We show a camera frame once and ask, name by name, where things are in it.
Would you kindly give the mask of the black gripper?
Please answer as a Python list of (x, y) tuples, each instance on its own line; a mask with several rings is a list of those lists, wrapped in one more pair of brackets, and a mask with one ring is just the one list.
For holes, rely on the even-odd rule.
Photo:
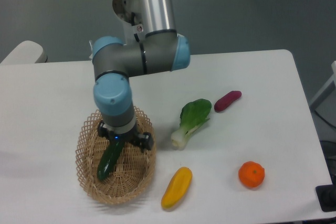
[(138, 133), (138, 127), (134, 125), (131, 130), (120, 133), (120, 129), (113, 129), (111, 126), (100, 121), (97, 127), (99, 137), (105, 137), (110, 142), (126, 142), (138, 147), (141, 152), (151, 151), (153, 137), (149, 132)]

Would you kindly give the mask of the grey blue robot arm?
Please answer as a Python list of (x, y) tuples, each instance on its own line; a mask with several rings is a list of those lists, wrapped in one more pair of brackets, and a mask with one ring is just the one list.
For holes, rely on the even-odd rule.
[(92, 46), (93, 98), (102, 115), (98, 134), (110, 143), (151, 150), (150, 133), (140, 133), (129, 78), (174, 71), (190, 63), (186, 37), (176, 31), (171, 0), (114, 0), (130, 24), (129, 38), (105, 36)]

